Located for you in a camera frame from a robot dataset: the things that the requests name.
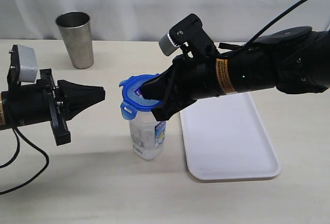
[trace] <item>white wall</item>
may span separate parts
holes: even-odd
[[[298,0],[0,0],[0,38],[60,39],[54,20],[72,10],[88,12],[96,40],[158,40],[196,13],[215,41],[246,41]],[[311,0],[269,32],[309,25],[325,30],[330,0]]]

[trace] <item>blue lid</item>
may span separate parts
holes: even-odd
[[[119,86],[123,87],[123,102],[120,108],[124,119],[134,119],[138,111],[150,112],[153,107],[160,103],[158,100],[144,99],[140,93],[141,85],[158,75],[131,76],[119,83]]]

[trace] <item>plastic container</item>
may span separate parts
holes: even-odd
[[[120,108],[123,118],[129,120],[133,151],[147,161],[162,152],[166,130],[166,122],[156,121],[151,112],[160,101],[144,99],[139,91],[144,82],[155,76],[157,75],[131,76],[119,84],[123,87]]]

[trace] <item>cable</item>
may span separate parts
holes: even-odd
[[[239,51],[242,51],[244,48],[249,47],[268,28],[270,28],[272,25],[274,25],[276,22],[278,22],[280,19],[282,19],[284,16],[286,16],[288,13],[290,13],[292,10],[294,10],[296,7],[300,6],[301,4],[305,3],[306,1],[308,1],[308,0],[300,0],[299,2],[295,3],[294,5],[292,5],[290,8],[288,8],[282,14],[280,14],[278,17],[276,17],[270,23],[268,23],[262,30],[260,30],[257,34],[255,34],[247,43],[245,43],[239,49],[235,50],[234,51],[235,52],[234,54],[238,53]]]
[[[24,182],[24,183],[22,183],[22,184],[20,184],[16,187],[13,187],[11,189],[8,189],[6,191],[0,192],[0,195],[4,195],[4,194],[7,194],[7,193],[16,191],[17,189],[20,189],[20,188],[28,185],[33,180],[35,180],[39,175],[41,175],[46,170],[46,168],[48,167],[48,165],[50,163],[50,159],[49,159],[49,156],[47,155],[47,153],[45,151],[43,151],[41,148],[39,148],[38,146],[36,146],[35,144],[33,144],[28,138],[25,137],[25,135],[23,135],[21,133],[21,131],[18,129],[18,127],[15,125],[15,123],[12,120],[9,107],[7,105],[4,105],[4,106],[7,109],[9,122],[12,125],[12,129],[13,129],[14,133],[16,132],[28,145],[30,145],[32,148],[34,148],[35,150],[40,152],[45,157],[46,163],[45,163],[44,167],[39,172],[37,172],[32,178],[30,178],[28,181],[26,181],[26,182]]]
[[[0,169],[5,168],[5,167],[9,166],[11,163],[13,163],[16,160],[19,153],[20,153],[20,147],[21,147],[20,138],[18,137],[18,135],[17,135],[17,133],[14,129],[12,130],[12,132],[14,132],[14,134],[16,136],[16,141],[17,141],[16,151],[15,151],[14,155],[12,156],[12,158],[8,162],[6,162],[3,165],[0,165]]]

